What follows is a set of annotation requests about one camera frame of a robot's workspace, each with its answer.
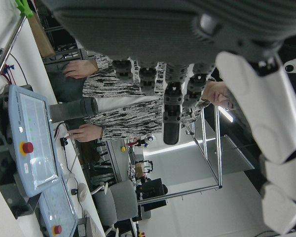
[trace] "black device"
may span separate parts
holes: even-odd
[[[147,192],[148,195],[143,195],[143,199],[164,195],[161,178],[154,179],[146,183],[142,183],[142,190],[149,190]],[[144,211],[149,211],[149,210],[153,210],[158,207],[162,207],[166,205],[167,205],[166,200],[162,200],[162,201],[155,201],[152,203],[143,204],[142,206],[144,207]]]

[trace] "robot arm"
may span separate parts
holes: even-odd
[[[252,66],[222,52],[216,64],[265,156],[262,173],[270,183],[262,191],[264,222],[285,234],[296,224],[296,95],[277,56]]]

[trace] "red cable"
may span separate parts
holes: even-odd
[[[12,79],[13,79],[13,81],[14,81],[14,84],[16,85],[15,80],[14,80],[14,76],[13,76],[13,74],[12,74],[11,69],[9,69],[9,71],[10,71],[10,73],[11,73],[11,76],[12,76]]]
[[[5,79],[7,80],[8,84],[12,84],[12,83],[10,82],[9,78],[8,78],[5,74],[1,73],[1,76],[4,76],[4,77],[5,77]]]

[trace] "patterned sweater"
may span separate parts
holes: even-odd
[[[83,86],[84,97],[119,97],[145,96],[139,87],[139,67],[134,62],[133,81],[124,83],[116,78],[111,60],[103,55],[97,55],[96,61],[99,71],[88,77]],[[145,136],[149,133],[162,132],[162,104],[163,104],[163,79],[165,63],[159,63],[157,80],[155,83],[156,100],[144,103],[132,104],[123,108],[99,113],[88,117],[86,122],[103,128],[102,140],[127,139],[135,136]],[[201,110],[208,106],[209,102],[197,105],[191,110],[183,109],[181,114],[182,125],[195,122],[200,116]]]

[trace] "person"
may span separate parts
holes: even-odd
[[[158,63],[154,93],[145,95],[140,91],[136,61],[131,83],[115,76],[111,60],[104,55],[97,55],[95,60],[71,61],[63,71],[63,78],[58,76],[57,80],[51,80],[56,98],[67,102],[68,98],[73,100],[79,96],[95,97],[99,113],[86,118],[86,123],[79,128],[69,130],[67,138],[87,142],[99,138],[126,139],[161,132],[165,66],[164,63]],[[224,82],[209,78],[200,102],[191,110],[183,109],[181,121],[183,124],[196,121],[201,110],[210,103],[230,107],[227,94]]]

